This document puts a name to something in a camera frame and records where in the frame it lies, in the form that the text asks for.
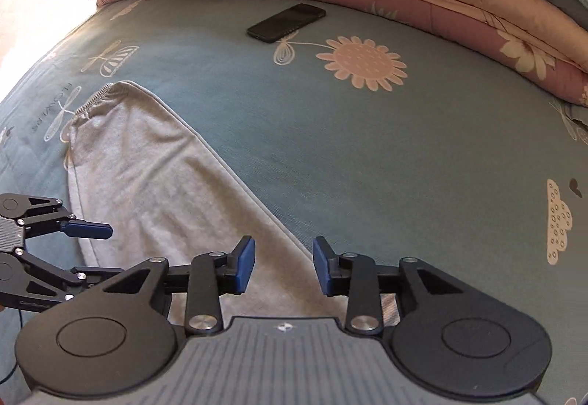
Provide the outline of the grey sweatpants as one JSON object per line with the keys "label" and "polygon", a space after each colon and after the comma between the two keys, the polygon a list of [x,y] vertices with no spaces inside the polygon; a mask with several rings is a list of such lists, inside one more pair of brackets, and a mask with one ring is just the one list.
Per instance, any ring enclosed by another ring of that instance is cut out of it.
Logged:
{"label": "grey sweatpants", "polygon": [[151,257],[187,265],[249,236],[255,266],[244,294],[221,297],[225,318],[336,316],[344,297],[322,294],[310,253],[204,139],[134,82],[94,93],[64,127],[73,212],[111,225],[81,240],[87,265],[129,268]]}

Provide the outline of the black smartphone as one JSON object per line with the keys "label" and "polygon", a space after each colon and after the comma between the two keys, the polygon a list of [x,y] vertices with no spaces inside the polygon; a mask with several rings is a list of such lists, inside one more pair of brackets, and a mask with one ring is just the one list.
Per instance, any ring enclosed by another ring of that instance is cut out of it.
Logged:
{"label": "black smartphone", "polygon": [[324,9],[299,3],[249,27],[246,33],[255,40],[272,44],[325,16]]}

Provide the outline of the blue floral bed sheet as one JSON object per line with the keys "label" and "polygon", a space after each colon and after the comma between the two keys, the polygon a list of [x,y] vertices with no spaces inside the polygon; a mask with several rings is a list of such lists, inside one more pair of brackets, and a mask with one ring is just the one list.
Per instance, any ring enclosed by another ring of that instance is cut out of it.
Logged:
{"label": "blue floral bed sheet", "polygon": [[285,45],[247,27],[291,0],[103,7],[1,104],[1,188],[67,197],[60,131],[129,79],[200,133],[304,244],[415,255],[521,308],[553,358],[540,393],[587,393],[587,111],[498,62],[330,5]]}

